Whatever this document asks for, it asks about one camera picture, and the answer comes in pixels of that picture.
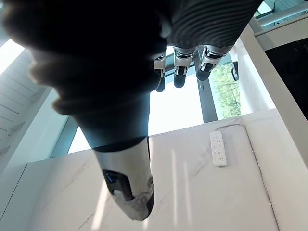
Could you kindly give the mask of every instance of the white ceiling panel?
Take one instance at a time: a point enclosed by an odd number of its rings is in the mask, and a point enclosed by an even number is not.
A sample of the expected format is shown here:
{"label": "white ceiling panel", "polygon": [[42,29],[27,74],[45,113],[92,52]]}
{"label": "white ceiling panel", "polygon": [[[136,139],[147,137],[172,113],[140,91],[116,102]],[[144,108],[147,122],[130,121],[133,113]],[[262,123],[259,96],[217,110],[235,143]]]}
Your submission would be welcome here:
{"label": "white ceiling panel", "polygon": [[10,108],[7,108],[6,106],[3,106],[0,104],[0,114],[2,117],[9,119],[13,122],[16,122],[18,120],[18,112],[13,111]]}
{"label": "white ceiling panel", "polygon": [[5,96],[21,105],[26,105],[28,103],[28,98],[18,93],[15,89],[10,88],[4,84],[0,84],[0,95]]}
{"label": "white ceiling panel", "polygon": [[20,103],[17,103],[16,101],[13,101],[5,96],[2,96],[0,95],[0,104],[7,107],[7,108],[10,108],[11,110],[17,112],[17,113],[22,113],[25,109],[25,107],[20,104]]}
{"label": "white ceiling panel", "polygon": [[3,117],[0,117],[0,128],[8,131],[10,130],[12,125],[13,125],[13,122],[11,120],[7,120]]}

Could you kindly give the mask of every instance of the green foliage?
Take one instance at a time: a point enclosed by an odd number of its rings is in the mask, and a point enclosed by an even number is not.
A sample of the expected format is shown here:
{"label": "green foliage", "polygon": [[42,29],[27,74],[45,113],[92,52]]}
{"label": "green foliage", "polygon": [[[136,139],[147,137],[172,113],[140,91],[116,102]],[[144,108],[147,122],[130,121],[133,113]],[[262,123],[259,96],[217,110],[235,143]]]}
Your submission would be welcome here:
{"label": "green foliage", "polygon": [[239,82],[233,80],[232,67],[232,62],[219,64],[210,76],[224,119],[241,115]]}

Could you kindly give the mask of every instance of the sunlight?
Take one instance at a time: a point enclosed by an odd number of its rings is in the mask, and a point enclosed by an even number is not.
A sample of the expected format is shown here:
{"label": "sunlight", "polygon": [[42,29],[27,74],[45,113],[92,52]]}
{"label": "sunlight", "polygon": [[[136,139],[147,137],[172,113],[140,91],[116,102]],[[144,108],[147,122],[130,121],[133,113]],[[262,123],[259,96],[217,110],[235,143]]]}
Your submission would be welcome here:
{"label": "sunlight", "polygon": [[186,192],[186,211],[188,224],[192,224],[192,207],[191,207],[191,194],[190,194],[190,185],[188,179],[187,163],[184,162],[184,175],[185,175],[185,192]]}
{"label": "sunlight", "polygon": [[91,149],[91,147],[88,144],[88,141],[86,140],[86,137],[82,133],[80,127],[78,127],[76,134],[73,138],[73,142],[68,150],[68,153],[75,153],[75,152],[84,151],[88,149]]}
{"label": "sunlight", "polygon": [[175,162],[175,153],[172,150],[172,176],[173,176],[173,220],[174,224],[178,223],[178,191],[177,191],[177,170]]}
{"label": "sunlight", "polygon": [[146,230],[149,225],[149,219],[147,218],[146,220],[143,221],[143,229]]}
{"label": "sunlight", "polygon": [[105,183],[105,181],[103,181],[100,197],[99,197],[99,200],[96,206],[94,219],[92,223],[93,231],[98,231],[101,228],[101,222],[102,222],[102,218],[104,215],[105,203],[106,203],[108,192],[109,191],[107,189],[107,184]]}
{"label": "sunlight", "polygon": [[0,47],[0,75],[23,52],[25,48],[9,39]]}

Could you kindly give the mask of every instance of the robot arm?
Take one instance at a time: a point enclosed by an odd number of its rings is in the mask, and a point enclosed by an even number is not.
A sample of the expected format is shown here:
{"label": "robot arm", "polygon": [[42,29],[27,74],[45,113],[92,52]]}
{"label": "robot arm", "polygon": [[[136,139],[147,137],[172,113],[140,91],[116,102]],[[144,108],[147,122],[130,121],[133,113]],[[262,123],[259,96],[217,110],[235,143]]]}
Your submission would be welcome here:
{"label": "robot arm", "polygon": [[166,45],[175,47],[177,87],[196,49],[206,79],[262,1],[3,2],[8,34],[32,52],[32,78],[57,90],[54,108],[81,127],[120,208],[146,219],[154,205],[150,92],[163,90]]}

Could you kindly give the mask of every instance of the power strip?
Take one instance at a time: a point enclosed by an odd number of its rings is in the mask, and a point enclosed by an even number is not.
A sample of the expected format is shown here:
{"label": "power strip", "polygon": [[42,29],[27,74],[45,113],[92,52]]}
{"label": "power strip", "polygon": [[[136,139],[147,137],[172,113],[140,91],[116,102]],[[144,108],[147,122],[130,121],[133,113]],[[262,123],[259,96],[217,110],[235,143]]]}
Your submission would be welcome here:
{"label": "power strip", "polygon": [[214,165],[217,167],[226,166],[227,159],[221,131],[212,131],[210,133],[210,140]]}

